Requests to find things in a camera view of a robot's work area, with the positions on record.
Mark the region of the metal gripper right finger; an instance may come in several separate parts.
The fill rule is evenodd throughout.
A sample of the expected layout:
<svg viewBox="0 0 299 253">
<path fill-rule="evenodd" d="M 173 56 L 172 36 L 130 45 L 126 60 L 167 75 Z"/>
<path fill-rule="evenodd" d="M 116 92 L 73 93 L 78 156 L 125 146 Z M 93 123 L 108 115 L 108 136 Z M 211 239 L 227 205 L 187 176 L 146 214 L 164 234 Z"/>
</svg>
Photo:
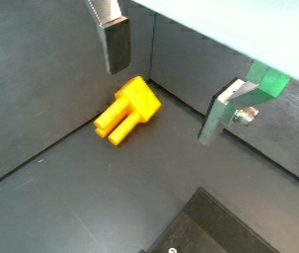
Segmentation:
<svg viewBox="0 0 299 253">
<path fill-rule="evenodd" d="M 253 107 L 277 98 L 291 77 L 253 60 L 245 79 L 235 78 L 213 95 L 199 141 L 208 145 L 231 123 L 248 126 L 257 115 Z"/>
</svg>

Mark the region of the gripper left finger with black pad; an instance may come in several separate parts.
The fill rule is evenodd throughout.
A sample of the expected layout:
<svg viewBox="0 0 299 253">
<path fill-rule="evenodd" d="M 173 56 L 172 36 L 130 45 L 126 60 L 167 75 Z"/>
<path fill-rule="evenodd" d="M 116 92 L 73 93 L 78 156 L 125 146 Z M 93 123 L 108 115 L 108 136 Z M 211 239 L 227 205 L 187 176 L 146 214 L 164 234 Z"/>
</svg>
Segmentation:
<svg viewBox="0 0 299 253">
<path fill-rule="evenodd" d="M 113 75 L 130 63 L 130 21 L 121 13 L 117 0 L 84 2 L 96 22 L 106 71 Z"/>
</svg>

